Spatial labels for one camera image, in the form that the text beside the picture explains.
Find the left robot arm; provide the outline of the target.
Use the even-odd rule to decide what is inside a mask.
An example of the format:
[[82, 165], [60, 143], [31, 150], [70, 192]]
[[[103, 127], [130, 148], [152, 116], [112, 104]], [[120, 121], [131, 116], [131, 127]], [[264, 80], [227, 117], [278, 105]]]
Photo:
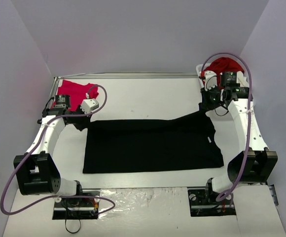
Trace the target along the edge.
[[[84, 99], [75, 111], [70, 111], [70, 97], [56, 95], [54, 105], [42, 112], [42, 119], [38, 123], [40, 129], [30, 148], [24, 155], [16, 156], [13, 165], [16, 168], [24, 158], [26, 161], [16, 173], [18, 186], [22, 195], [53, 194], [67, 196], [72, 206], [80, 206], [84, 202], [84, 193], [77, 180], [67, 180], [61, 177], [52, 159], [56, 143], [67, 124], [72, 124], [82, 131], [90, 122], [88, 114], [99, 107], [95, 99]], [[61, 115], [78, 115], [65, 117]]]

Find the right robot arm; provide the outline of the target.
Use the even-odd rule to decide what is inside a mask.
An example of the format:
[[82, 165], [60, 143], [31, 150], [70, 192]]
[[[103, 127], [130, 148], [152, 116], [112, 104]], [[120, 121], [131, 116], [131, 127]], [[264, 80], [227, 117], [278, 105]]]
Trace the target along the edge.
[[235, 130], [225, 131], [222, 136], [229, 145], [233, 144], [233, 138], [239, 144], [234, 158], [224, 158], [225, 171], [207, 181], [204, 198], [210, 204], [226, 199], [238, 185], [267, 182], [278, 161], [277, 153], [269, 149], [259, 130], [249, 85], [238, 82], [242, 75], [240, 71], [220, 75], [206, 71], [201, 76], [200, 108], [205, 112], [225, 109]]

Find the black t shirt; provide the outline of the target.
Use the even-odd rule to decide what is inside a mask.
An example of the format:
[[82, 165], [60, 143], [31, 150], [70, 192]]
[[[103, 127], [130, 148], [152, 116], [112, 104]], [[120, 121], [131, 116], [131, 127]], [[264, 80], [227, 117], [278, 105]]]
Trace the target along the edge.
[[88, 125], [84, 174], [220, 168], [215, 128], [205, 112], [180, 118], [98, 120]]

